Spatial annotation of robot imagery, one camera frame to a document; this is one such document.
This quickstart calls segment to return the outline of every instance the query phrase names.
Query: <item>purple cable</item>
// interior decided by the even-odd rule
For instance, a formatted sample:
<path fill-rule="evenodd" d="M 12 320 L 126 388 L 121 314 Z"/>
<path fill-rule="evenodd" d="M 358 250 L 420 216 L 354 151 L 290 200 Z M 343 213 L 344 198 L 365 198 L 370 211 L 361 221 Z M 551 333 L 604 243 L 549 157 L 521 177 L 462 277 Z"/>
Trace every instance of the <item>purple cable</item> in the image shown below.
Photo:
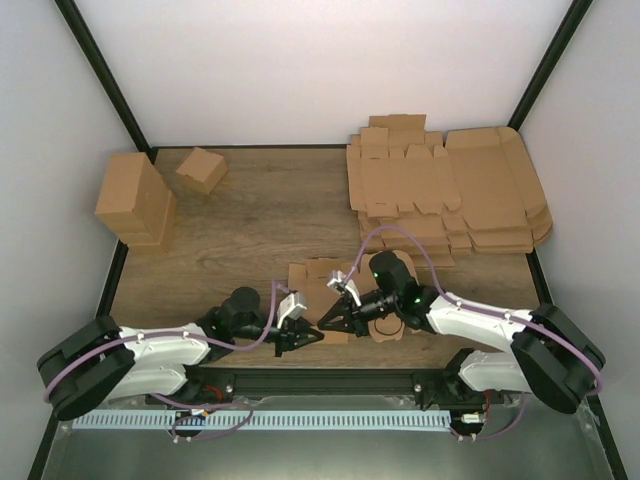
<path fill-rule="evenodd" d="M 518 415 L 516 415 L 516 418 L 514 418 L 513 421 L 509 425 L 507 425 L 502 430 L 499 430 L 499 431 L 497 431 L 495 433 L 491 433 L 489 435 L 483 435 L 482 437 L 476 437 L 475 441 L 476 442 L 482 442 L 484 440 L 493 440 L 494 438 L 501 437 L 505 433 L 510 432 L 511 430 L 513 430 L 514 427 L 518 424 L 518 422 L 520 422 L 520 420 L 522 420 L 522 417 L 524 416 L 524 407 L 525 407 L 525 403 L 526 403 L 526 398 L 527 398 L 527 396 L 524 393 L 520 396 L 520 410 L 518 410 Z M 464 435 L 459 434 L 452 427 L 449 427 L 449 430 L 451 431 L 451 435 L 453 435 L 453 436 L 455 436 L 457 438 L 460 438 L 460 437 L 464 438 Z"/>
<path fill-rule="evenodd" d="M 171 400 L 171 399 L 165 397 L 164 395 L 159 395 L 157 393 L 152 393 L 151 396 L 153 398 L 155 398 L 156 400 L 160 400 L 161 402 L 166 403 L 167 405 L 170 405 L 170 406 L 176 407 L 176 408 L 183 408 L 183 409 L 186 409 L 186 410 L 202 409 L 202 410 L 216 411 L 216 410 L 219 410 L 219 409 L 231 408 L 231 407 L 243 407 L 243 408 L 246 408 L 247 410 L 249 410 L 249 415 L 247 415 L 241 422 L 235 424 L 233 427 L 228 428 L 227 430 L 224 430 L 222 432 L 212 433 L 210 435 L 199 434 L 196 437 L 190 437 L 192 442 L 203 442 L 203 441 L 206 441 L 206 440 L 213 440 L 214 438 L 224 437 L 225 435 L 229 435 L 230 433 L 236 432 L 240 428 L 245 426 L 249 422 L 249 420 L 251 420 L 251 418 L 253 417 L 253 413 L 254 413 L 254 408 L 250 404 L 245 403 L 245 402 L 204 403 L 202 405 L 189 405 L 189 404 L 186 404 L 186 403 L 176 402 L 174 400 Z M 198 417 L 196 415 L 189 415 L 187 417 L 179 418 L 178 420 L 175 421 L 175 423 L 171 427 L 171 434 L 173 435 L 174 438 L 180 438 L 178 436 L 177 432 L 176 432 L 176 428 L 178 427 L 178 425 L 180 425 L 181 423 L 184 423 L 187 420 L 190 420 L 192 418 L 200 418 L 200 417 Z"/>
<path fill-rule="evenodd" d="M 356 270 L 360 266 L 360 261 L 362 260 L 362 255 L 364 255 L 364 250 L 367 247 L 367 244 L 369 243 L 371 238 L 373 238 L 373 236 L 376 233 L 378 233 L 378 232 L 380 232 L 382 230 L 395 230 L 396 232 L 402 233 L 409 240 L 411 240 L 413 243 L 415 243 L 415 245 L 418 247 L 418 249 L 420 249 L 420 252 L 422 253 L 422 255 L 424 255 L 424 258 L 427 261 L 427 265 L 429 265 L 429 270 L 431 271 L 431 278 L 433 279 L 433 286 L 436 288 L 436 290 L 438 291 L 440 296 L 442 296 L 442 298 L 444 298 L 447 302 L 449 302 L 452 305 L 457 306 L 458 308 L 461 308 L 463 310 L 467 310 L 469 312 L 480 313 L 482 315 L 489 315 L 489 316 L 494 317 L 494 318 L 499 318 L 501 320 L 506 320 L 504 318 L 504 314 L 501 313 L 501 312 L 492 310 L 490 308 L 477 307 L 477 306 L 474 306 L 474 305 L 466 305 L 464 303 L 458 304 L 457 300 L 455 300 L 454 298 L 452 298 L 449 295 L 447 295 L 447 293 L 444 291 L 444 289 L 440 285 L 440 281 L 438 280 L 438 276 L 436 275 L 436 269 L 433 266 L 433 262 L 431 261 L 431 258 L 427 254 L 427 252 L 424 249 L 424 247 L 420 244 L 420 242 L 413 235 L 411 235 L 411 233 L 406 231 L 404 228 L 396 227 L 395 225 L 381 225 L 380 227 L 376 227 L 371 231 L 371 233 L 367 236 L 367 238 L 364 240 L 364 242 L 362 242 L 362 246 L 360 247 L 360 250 L 358 251 L 358 255 L 356 256 L 356 260 L 353 263 L 353 267 L 351 267 L 351 270 L 349 271 L 349 274 L 345 278 L 345 283 L 347 283 L 349 281 L 349 279 L 353 276 L 353 274 L 356 272 Z M 593 390 L 591 390 L 588 393 L 588 395 L 596 395 L 596 394 L 598 394 L 598 393 L 600 393 L 602 391 L 602 387 L 604 385 L 604 381 L 602 379 L 602 375 L 600 374 L 600 371 L 598 370 L 598 367 L 596 367 L 593 364 L 593 362 L 591 360 L 589 360 L 589 358 L 587 358 L 587 356 L 584 355 L 580 350 L 578 350 L 576 347 L 571 345 L 569 342 L 567 342 L 561 336 L 559 336 L 559 335 L 553 333 L 552 331 L 546 329 L 542 325 L 538 325 L 538 324 L 535 324 L 533 322 L 529 322 L 528 320 L 525 320 L 524 318 L 516 317 L 515 315 L 511 315 L 509 317 L 509 321 L 512 321 L 512 322 L 515 322 L 515 323 L 519 323 L 520 325 L 524 325 L 527 328 L 530 328 L 531 330 L 535 330 L 536 332 L 538 332 L 541 335 L 544 335 L 545 337 L 553 340 L 558 345 L 560 345 L 561 347 L 563 347 L 566 350 L 568 350 L 578 360 L 580 360 L 582 363 L 584 363 L 584 365 L 593 374 L 593 378 L 595 379 L 595 387 L 593 388 Z"/>
<path fill-rule="evenodd" d="M 211 345 L 217 345 L 219 347 L 228 348 L 229 350 L 235 350 L 236 352 L 248 352 L 249 350 L 253 350 L 258 345 L 260 345 L 265 338 L 267 338 L 267 335 L 269 334 L 269 329 L 271 328 L 271 325 L 273 325 L 273 321 L 276 316 L 276 283 L 277 282 L 275 280 L 271 281 L 271 306 L 269 307 L 269 319 L 267 320 L 267 324 L 265 325 L 264 330 L 262 331 L 262 334 L 260 334 L 260 336 L 255 342 L 249 345 L 239 346 L 239 345 L 231 345 L 230 343 L 221 342 L 220 340 L 209 338 L 204 335 L 188 334 L 188 338 L 201 340 Z M 162 338 L 162 337 L 183 337 L 184 335 L 185 335 L 185 332 L 166 331 L 166 332 L 147 333 L 147 334 L 144 334 L 142 338 L 148 339 L 148 338 Z M 58 375 L 56 375 L 53 378 L 53 380 L 51 380 L 49 385 L 47 385 L 47 388 L 45 388 L 44 390 L 44 395 L 43 395 L 44 401 L 49 403 L 49 397 L 51 397 L 51 392 L 53 392 L 53 390 L 60 384 L 62 380 L 64 380 L 64 378 L 67 375 L 73 372 L 80 365 L 83 365 L 84 363 L 88 362 L 92 358 L 109 350 L 110 348 L 117 347 L 118 345 L 123 345 L 128 342 L 137 342 L 138 340 L 140 340 L 138 338 L 138 335 L 130 335 L 128 337 L 118 338 L 116 340 L 107 342 L 104 345 L 100 345 L 99 347 L 96 347 L 93 350 L 90 350 L 84 355 L 81 355 L 80 357 L 75 359 L 73 362 L 71 362 L 69 365 L 67 365 Z"/>

